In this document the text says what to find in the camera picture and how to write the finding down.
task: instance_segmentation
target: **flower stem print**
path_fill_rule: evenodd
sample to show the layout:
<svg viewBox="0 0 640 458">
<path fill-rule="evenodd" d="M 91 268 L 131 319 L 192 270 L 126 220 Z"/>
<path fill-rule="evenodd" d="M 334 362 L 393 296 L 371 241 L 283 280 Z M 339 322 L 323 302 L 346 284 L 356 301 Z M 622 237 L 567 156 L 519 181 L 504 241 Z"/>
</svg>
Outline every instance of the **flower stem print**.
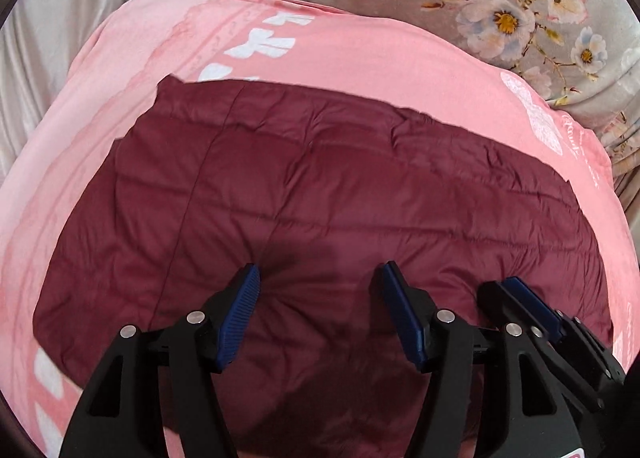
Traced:
<svg viewBox="0 0 640 458">
<path fill-rule="evenodd" d="M 567 104 L 572 93 L 580 93 L 569 85 L 566 70 L 579 70 L 591 81 L 606 64 L 606 42 L 590 27 L 582 29 L 568 59 L 548 53 L 545 42 L 564 47 L 564 37 L 557 25 L 581 24 L 588 18 L 586 0 L 425 0 L 421 8 L 433 11 L 452 9 L 456 12 L 458 32 L 465 38 L 468 51 L 492 63 L 508 62 L 510 70 L 519 74 L 543 98 L 552 96 L 552 76 L 561 84 L 554 103 Z M 541 66 L 523 68 L 531 61 Z"/>
</svg>

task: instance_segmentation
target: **quilted fabric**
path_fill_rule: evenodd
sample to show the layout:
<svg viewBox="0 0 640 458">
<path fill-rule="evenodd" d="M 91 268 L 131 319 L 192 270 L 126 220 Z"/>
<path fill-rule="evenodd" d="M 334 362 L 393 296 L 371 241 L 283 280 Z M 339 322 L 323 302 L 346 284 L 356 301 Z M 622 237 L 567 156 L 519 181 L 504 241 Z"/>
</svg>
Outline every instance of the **quilted fabric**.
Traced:
<svg viewBox="0 0 640 458">
<path fill-rule="evenodd" d="M 402 456 L 426 378 L 371 284 L 391 259 L 470 323 L 478 284 L 517 275 L 611 342 L 596 238 L 551 167 L 382 102 L 171 76 L 69 217 L 34 334 L 83 385 L 122 325 L 168 326 L 253 261 L 262 294 L 214 379 L 238 448 Z"/>
</svg>

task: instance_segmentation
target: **silver bolt head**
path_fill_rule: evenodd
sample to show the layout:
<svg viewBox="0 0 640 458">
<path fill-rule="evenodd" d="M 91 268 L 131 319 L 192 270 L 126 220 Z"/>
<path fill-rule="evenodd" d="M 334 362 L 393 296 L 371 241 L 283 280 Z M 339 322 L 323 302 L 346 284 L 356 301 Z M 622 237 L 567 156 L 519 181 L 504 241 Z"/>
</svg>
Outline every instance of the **silver bolt head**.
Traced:
<svg viewBox="0 0 640 458">
<path fill-rule="evenodd" d="M 204 312 L 201 312 L 200 310 L 194 310 L 193 312 L 187 314 L 187 323 L 200 324 L 202 323 L 202 321 L 204 321 L 205 317 L 206 316 L 204 315 Z"/>
<path fill-rule="evenodd" d="M 120 337 L 123 339 L 128 339 L 129 337 L 133 337 L 136 334 L 136 327 L 132 324 L 127 324 L 127 326 L 123 326 L 120 328 Z"/>
<path fill-rule="evenodd" d="M 522 328 L 519 324 L 509 323 L 505 327 L 505 330 L 507 330 L 509 335 L 513 335 L 514 337 L 520 337 L 522 335 Z"/>
<path fill-rule="evenodd" d="M 450 310 L 438 310 L 436 317 L 443 323 L 453 323 L 456 315 Z"/>
</svg>

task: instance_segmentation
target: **pink cloth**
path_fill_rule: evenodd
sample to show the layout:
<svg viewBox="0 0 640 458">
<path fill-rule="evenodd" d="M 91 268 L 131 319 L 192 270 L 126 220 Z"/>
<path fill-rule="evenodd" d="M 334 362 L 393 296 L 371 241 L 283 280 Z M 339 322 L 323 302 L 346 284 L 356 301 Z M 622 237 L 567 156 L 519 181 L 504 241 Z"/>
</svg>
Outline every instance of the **pink cloth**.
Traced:
<svg viewBox="0 0 640 458">
<path fill-rule="evenodd" d="M 0 189 L 0 388 L 47 454 L 55 456 L 79 394 L 31 330 L 49 258 L 111 143 L 152 105 L 156 84 L 169 73 L 367 96 L 427 112 L 551 165 L 571 182 L 598 238 L 616 356 L 628 367 L 636 355 L 640 275 L 609 159 L 591 131 L 551 111 L 517 76 L 393 20 L 283 0 L 132 0 L 84 46 Z M 170 440 L 173 450 L 177 440 Z"/>
</svg>

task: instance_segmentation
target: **blue gripper pad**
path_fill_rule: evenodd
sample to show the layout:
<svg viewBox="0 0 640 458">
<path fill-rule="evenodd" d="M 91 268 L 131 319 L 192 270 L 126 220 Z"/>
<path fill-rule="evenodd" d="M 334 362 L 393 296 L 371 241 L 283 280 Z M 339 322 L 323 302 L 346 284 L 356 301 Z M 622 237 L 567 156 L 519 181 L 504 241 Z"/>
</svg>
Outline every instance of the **blue gripper pad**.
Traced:
<svg viewBox="0 0 640 458">
<path fill-rule="evenodd" d="M 562 339 L 562 323 L 558 314 L 548 307 L 520 278 L 507 278 L 501 285 L 509 292 L 548 333 L 549 340 Z"/>
<path fill-rule="evenodd" d="M 435 305 L 427 292 L 412 289 L 406 284 L 394 261 L 382 267 L 382 279 L 382 296 L 396 326 L 404 355 L 419 372 L 423 372 L 428 362 L 425 333 L 428 333 Z"/>
<path fill-rule="evenodd" d="M 244 337 L 244 330 L 251 314 L 254 313 L 255 303 L 260 295 L 260 272 L 256 265 L 249 266 L 241 279 L 236 297 L 228 308 L 218 331 L 216 365 L 220 371 L 236 358 Z"/>
</svg>

